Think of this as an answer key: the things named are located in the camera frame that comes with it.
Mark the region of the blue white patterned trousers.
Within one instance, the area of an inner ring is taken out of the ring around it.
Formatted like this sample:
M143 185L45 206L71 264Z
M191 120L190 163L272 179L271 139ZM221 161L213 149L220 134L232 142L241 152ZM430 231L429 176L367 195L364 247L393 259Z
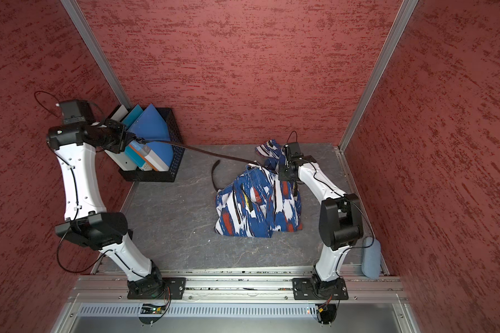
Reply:
M256 147L264 163L251 163L235 180L217 191L215 232L228 237L270 238L275 232L303 229L298 184L281 180L286 156L276 140Z

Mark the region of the black leather belt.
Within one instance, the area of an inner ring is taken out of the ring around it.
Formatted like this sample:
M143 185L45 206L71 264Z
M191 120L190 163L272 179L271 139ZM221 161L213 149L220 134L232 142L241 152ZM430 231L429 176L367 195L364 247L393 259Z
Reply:
M186 144L182 144L180 142L173 142L173 141L167 141L167 140L147 140L147 139L144 139L142 137L135 137L135 141L137 141L137 143L139 143L139 144L148 144L148 143L153 143L153 142L159 142L159 143L162 143L162 144L169 144L169 145L171 145L173 147L184 148L184 149L187 149L187 150L195 151L197 153L202 153L202 154L205 154L205 155L210 155L212 157L218 158L218 160L214 163L214 165L211 168L211 181L212 181L212 185L213 185L213 187L214 187L214 189L215 189L216 192L218 192L218 191L220 191L222 189L221 187L219 187L215 183L215 179L214 179L215 169L220 164L220 160L221 159L232 160L232 161L235 161L235 162L242 162L242 163L245 163L246 165L260 165L260 163L258 161L256 161L256 160L248 160L248 159L239 158L239 157L235 157L235 156L231 156L231 155L224 155L224 154L220 154L220 153L214 153L214 152L211 152L211 151L203 150L201 148L192 147L192 146L189 146L189 145L186 145Z

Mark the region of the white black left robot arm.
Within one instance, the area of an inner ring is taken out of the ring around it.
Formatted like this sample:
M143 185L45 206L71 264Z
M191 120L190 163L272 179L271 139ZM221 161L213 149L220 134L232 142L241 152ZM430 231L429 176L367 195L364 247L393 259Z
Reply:
M61 241L112 259L126 274L130 299L159 299L168 291L158 267L133 243L125 215L106 209L97 180L97 149L119 153L132 139L133 134L112 119L49 129L47 145L60 164L66 199L64 222L55 232Z

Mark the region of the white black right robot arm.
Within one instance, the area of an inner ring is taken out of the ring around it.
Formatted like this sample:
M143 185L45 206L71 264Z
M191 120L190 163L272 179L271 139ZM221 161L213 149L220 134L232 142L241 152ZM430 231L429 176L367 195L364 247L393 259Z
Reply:
M304 183L319 202L318 227L323 248L315 265L316 280L337 280L348 252L364 236L362 214L354 207L357 195L341 190L314 159L300 153L287 155L279 176L281 180Z

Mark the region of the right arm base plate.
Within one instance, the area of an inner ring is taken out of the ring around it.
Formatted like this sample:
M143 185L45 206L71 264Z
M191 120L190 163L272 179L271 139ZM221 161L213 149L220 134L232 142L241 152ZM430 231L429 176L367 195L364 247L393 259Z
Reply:
M346 301L349 299L343 277L325 282L318 276L294 278L292 280L294 299L297 301L323 300Z

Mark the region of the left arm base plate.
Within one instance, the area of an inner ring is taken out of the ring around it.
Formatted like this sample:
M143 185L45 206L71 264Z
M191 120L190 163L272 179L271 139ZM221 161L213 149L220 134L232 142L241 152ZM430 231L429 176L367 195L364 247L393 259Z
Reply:
M159 279L144 278L138 281L128 281L129 300L181 300L186 289L187 280L184 277L164 277Z

